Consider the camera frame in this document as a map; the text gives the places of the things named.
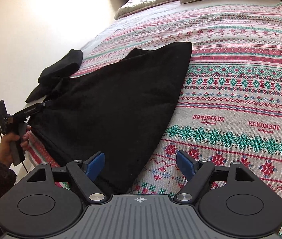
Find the left hand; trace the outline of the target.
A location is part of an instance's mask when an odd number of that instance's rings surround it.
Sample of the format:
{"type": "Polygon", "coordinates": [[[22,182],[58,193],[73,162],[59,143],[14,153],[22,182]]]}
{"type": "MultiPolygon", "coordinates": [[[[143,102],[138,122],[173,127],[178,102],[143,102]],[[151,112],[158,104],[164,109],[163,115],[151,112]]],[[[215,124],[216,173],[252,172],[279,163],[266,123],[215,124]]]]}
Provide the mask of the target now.
{"type": "MultiPolygon", "coordinates": [[[[4,135],[0,142],[0,163],[4,164],[8,168],[13,164],[12,150],[10,149],[11,142],[18,142],[20,137],[13,132],[4,135]]],[[[29,149],[29,135],[25,133],[22,137],[22,141],[19,143],[23,151],[29,149]]]]}

